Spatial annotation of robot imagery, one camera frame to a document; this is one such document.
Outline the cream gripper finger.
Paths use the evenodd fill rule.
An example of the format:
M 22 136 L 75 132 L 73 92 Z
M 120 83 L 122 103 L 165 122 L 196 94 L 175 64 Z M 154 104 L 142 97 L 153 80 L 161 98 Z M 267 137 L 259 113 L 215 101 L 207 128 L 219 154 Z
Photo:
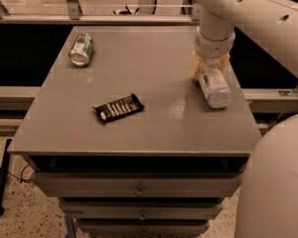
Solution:
M 226 66 L 229 64 L 230 55 L 226 54 L 218 59 L 218 65 L 221 71 L 224 71 Z
M 198 80 L 200 75 L 207 67 L 206 60 L 199 56 L 195 51 L 191 53 L 191 77 L 193 80 Z

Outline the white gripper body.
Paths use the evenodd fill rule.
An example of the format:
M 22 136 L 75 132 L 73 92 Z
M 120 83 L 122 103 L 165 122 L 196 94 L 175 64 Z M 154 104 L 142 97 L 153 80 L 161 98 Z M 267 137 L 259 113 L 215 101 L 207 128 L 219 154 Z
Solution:
M 200 29 L 197 29 L 194 41 L 195 52 L 205 60 L 219 59 L 230 52 L 234 39 L 235 33 L 232 33 L 224 40 L 211 41 L 200 33 Z

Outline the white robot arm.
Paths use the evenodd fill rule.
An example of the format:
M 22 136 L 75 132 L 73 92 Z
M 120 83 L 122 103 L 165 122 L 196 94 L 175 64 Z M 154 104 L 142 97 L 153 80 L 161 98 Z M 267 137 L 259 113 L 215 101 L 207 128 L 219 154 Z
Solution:
M 239 29 L 298 78 L 298 2 L 196 0 L 202 7 L 196 51 L 222 57 Z M 235 238 L 298 238 L 298 96 L 292 90 L 248 89 L 256 111 L 290 113 L 256 144 L 240 186 Z

